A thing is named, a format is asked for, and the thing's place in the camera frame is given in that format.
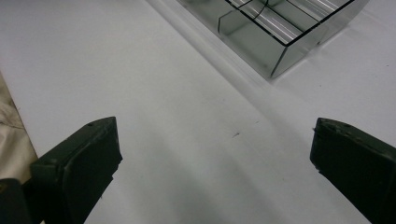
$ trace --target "transparent container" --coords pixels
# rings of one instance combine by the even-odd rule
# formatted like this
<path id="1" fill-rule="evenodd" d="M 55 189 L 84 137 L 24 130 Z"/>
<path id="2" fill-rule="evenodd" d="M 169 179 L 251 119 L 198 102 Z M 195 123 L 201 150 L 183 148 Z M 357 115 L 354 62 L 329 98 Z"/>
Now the transparent container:
<path id="1" fill-rule="evenodd" d="M 263 77 L 345 27 L 369 0 L 178 0 Z"/>

